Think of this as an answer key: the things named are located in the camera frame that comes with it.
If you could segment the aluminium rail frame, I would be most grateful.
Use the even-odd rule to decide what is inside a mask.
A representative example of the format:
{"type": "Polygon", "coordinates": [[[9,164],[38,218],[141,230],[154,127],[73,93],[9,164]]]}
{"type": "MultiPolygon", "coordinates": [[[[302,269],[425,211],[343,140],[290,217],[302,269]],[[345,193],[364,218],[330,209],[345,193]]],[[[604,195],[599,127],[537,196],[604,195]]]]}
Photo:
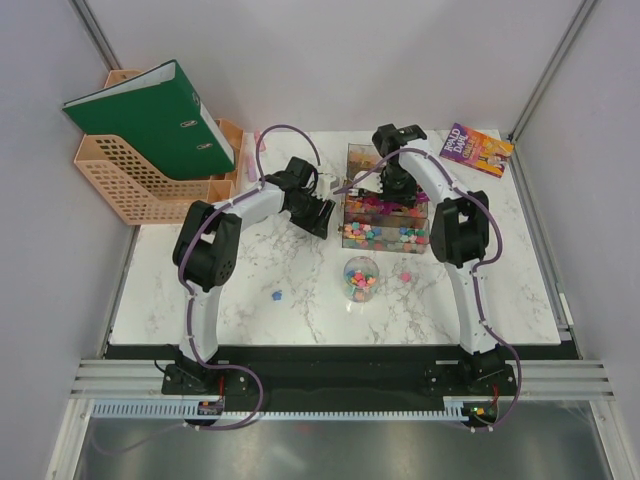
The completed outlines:
{"type": "Polygon", "coordinates": [[[467,381],[449,347],[166,347],[81,362],[51,479],[611,478],[604,366],[467,381]]]}

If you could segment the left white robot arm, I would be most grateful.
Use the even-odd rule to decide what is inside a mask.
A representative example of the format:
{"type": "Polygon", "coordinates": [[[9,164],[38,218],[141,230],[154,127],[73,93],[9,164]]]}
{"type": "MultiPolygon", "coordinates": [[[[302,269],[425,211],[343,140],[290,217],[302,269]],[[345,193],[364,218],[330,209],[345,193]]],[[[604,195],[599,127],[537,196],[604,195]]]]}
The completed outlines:
{"type": "Polygon", "coordinates": [[[309,162],[293,157],[286,168],[252,190],[225,202],[196,201],[189,207],[172,253],[178,280],[186,290],[186,320],[181,353],[191,362],[185,382],[208,393],[219,369],[208,361],[218,351],[217,320],[224,284],[237,263],[244,230],[282,212],[305,232],[325,240],[335,202],[316,196],[320,175],[309,162]]]}

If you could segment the clear bin opaque star candies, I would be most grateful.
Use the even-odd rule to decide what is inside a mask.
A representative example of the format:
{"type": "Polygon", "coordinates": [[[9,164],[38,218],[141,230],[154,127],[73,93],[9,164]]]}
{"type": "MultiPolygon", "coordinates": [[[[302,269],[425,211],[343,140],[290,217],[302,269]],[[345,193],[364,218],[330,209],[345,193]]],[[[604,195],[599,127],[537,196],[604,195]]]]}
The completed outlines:
{"type": "Polygon", "coordinates": [[[429,246],[425,229],[346,222],[340,227],[340,232],[342,247],[349,249],[423,254],[429,246]]]}

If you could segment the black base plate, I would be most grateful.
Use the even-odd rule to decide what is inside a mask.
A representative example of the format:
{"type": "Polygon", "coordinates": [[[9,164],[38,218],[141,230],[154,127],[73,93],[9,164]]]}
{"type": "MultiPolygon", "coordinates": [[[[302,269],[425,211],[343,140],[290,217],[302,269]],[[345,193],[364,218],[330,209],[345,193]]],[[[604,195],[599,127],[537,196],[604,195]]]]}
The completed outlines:
{"type": "Polygon", "coordinates": [[[165,395],[221,395],[241,410],[382,410],[444,405],[447,396],[506,399],[516,392],[511,355],[504,368],[472,378],[454,346],[223,346],[201,366],[181,353],[164,369],[165,395]]]}

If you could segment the magenta plastic scoop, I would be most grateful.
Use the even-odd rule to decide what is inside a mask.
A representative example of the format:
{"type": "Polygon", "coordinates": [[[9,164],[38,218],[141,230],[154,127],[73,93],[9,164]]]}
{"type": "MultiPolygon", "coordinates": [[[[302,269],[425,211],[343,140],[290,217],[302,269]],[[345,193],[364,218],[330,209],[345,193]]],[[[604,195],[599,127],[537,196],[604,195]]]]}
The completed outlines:
{"type": "Polygon", "coordinates": [[[403,206],[396,202],[383,201],[378,197],[364,197],[362,200],[363,212],[370,215],[392,215],[394,212],[401,211],[403,206]]]}

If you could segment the pink marker pen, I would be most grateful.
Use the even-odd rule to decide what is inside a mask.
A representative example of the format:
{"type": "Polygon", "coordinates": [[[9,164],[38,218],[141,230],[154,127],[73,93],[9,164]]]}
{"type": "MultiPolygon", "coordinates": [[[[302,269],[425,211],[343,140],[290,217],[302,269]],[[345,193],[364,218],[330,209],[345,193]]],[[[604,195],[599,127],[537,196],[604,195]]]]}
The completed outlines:
{"type": "MultiPolygon", "coordinates": [[[[247,179],[249,180],[249,182],[257,182],[259,180],[259,171],[258,171],[258,167],[257,167],[257,163],[256,163],[256,159],[255,159],[255,145],[257,144],[258,140],[261,137],[262,132],[260,130],[256,130],[254,131],[253,137],[254,137],[254,146],[249,148],[249,147],[245,147],[245,167],[246,167],[246,174],[247,174],[247,179]]],[[[266,144],[264,142],[264,140],[262,142],[260,142],[259,145],[259,152],[265,152],[266,151],[266,144]]]]}

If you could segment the green lever arch binder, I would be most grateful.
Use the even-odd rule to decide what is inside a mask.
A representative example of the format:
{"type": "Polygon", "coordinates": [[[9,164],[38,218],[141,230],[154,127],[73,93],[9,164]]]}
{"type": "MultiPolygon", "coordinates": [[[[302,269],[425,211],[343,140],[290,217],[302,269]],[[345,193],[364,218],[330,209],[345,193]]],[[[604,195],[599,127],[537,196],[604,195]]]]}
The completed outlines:
{"type": "Polygon", "coordinates": [[[235,170],[234,151],[177,60],[66,102],[87,135],[117,135],[178,181],[235,170]]]}

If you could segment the peach plastic file rack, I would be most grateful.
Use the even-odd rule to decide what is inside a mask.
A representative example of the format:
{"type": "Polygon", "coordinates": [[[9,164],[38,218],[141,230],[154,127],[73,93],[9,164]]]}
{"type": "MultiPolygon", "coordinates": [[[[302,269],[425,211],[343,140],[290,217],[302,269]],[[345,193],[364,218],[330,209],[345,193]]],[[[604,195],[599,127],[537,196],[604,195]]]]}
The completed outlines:
{"type": "MultiPolygon", "coordinates": [[[[113,70],[103,88],[141,73],[144,72],[113,70]]],[[[244,131],[228,120],[213,119],[235,154],[236,168],[230,173],[186,181],[173,180],[121,137],[87,135],[75,123],[84,136],[74,164],[125,224],[180,223],[194,201],[224,200],[235,195],[240,188],[244,131]]]]}

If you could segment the clear bin popsicle candies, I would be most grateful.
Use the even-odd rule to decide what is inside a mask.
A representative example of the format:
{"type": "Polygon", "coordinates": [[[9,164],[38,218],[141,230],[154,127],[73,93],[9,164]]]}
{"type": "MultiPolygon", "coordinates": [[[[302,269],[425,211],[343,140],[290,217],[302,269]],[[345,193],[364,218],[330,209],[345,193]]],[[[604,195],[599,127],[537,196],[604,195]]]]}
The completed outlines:
{"type": "Polygon", "coordinates": [[[347,149],[347,176],[354,178],[361,171],[374,168],[381,156],[372,144],[350,143],[347,149]]]}

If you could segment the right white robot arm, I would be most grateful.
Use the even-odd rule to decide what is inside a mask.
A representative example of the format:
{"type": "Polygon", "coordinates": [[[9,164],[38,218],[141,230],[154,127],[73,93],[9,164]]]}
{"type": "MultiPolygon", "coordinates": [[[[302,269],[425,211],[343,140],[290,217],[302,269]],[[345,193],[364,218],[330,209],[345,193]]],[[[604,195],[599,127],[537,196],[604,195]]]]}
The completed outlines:
{"type": "Polygon", "coordinates": [[[409,206],[423,191],[435,205],[429,243],[449,276],[460,323],[459,344],[466,352],[457,377],[465,391],[481,393],[493,383],[494,373],[504,368],[500,341],[483,305],[484,278],[479,272],[497,260],[485,258],[489,227],[495,224],[488,197],[465,187],[429,152],[427,135],[417,125],[380,126],[372,142],[383,159],[382,199],[409,206]]]}

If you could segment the clear bin lollipops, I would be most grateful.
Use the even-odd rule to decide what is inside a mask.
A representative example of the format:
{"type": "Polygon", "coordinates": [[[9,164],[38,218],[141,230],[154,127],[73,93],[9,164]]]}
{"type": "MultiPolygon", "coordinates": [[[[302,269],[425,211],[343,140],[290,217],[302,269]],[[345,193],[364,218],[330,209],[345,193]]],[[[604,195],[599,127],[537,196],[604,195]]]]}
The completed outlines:
{"type": "Polygon", "coordinates": [[[377,171],[368,175],[365,171],[358,171],[354,177],[354,184],[346,190],[346,194],[352,197],[379,196],[382,193],[381,173],[377,171]]]}

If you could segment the clear bin translucent star candies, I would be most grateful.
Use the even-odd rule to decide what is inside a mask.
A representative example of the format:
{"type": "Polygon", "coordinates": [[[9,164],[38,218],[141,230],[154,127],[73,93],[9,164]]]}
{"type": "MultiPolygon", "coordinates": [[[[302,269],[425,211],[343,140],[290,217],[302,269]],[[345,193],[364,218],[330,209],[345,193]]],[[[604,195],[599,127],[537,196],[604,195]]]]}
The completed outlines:
{"type": "Polygon", "coordinates": [[[428,204],[420,202],[413,207],[407,207],[399,203],[384,202],[377,197],[347,197],[345,211],[353,214],[426,218],[428,204]]]}

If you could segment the Roald Dahl paperback book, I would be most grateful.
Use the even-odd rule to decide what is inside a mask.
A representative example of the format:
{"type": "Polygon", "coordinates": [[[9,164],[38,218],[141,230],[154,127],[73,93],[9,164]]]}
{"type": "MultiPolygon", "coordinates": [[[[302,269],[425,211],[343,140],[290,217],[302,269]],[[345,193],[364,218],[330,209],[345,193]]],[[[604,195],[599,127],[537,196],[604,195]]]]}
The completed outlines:
{"type": "Polygon", "coordinates": [[[514,146],[468,126],[454,123],[439,156],[490,176],[501,178],[514,146]]]}

